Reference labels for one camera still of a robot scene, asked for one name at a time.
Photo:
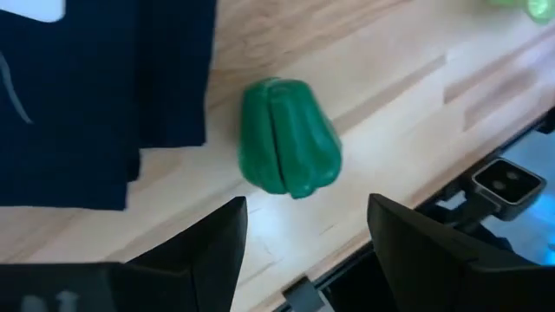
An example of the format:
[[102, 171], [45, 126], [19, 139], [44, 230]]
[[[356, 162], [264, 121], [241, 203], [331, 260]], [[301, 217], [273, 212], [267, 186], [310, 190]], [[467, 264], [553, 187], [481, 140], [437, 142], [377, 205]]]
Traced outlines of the dark green toy bell pepper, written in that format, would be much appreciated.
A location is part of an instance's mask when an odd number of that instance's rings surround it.
[[252, 185], [299, 199], [338, 178], [342, 142], [308, 83], [279, 77], [252, 83], [240, 121], [238, 167]]

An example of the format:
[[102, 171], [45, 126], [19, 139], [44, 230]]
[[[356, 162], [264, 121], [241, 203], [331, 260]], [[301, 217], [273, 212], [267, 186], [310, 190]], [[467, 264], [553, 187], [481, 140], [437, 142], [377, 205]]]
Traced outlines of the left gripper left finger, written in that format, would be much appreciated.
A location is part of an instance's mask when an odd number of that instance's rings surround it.
[[0, 264], [0, 312], [230, 312], [245, 197], [126, 262]]

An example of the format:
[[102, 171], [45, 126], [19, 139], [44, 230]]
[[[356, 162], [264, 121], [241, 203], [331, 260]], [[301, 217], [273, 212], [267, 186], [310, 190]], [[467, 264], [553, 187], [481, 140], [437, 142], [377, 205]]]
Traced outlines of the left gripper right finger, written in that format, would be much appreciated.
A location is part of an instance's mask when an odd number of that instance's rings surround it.
[[372, 243], [401, 312], [555, 312], [555, 266], [542, 266], [369, 195]]

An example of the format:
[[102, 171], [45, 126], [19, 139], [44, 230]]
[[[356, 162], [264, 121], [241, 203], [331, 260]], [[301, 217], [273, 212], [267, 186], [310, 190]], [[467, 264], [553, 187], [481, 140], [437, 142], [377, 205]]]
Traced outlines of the dark blue folded cloth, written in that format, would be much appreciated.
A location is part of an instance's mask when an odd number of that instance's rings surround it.
[[218, 0], [0, 0], [0, 207], [121, 211], [202, 146]]

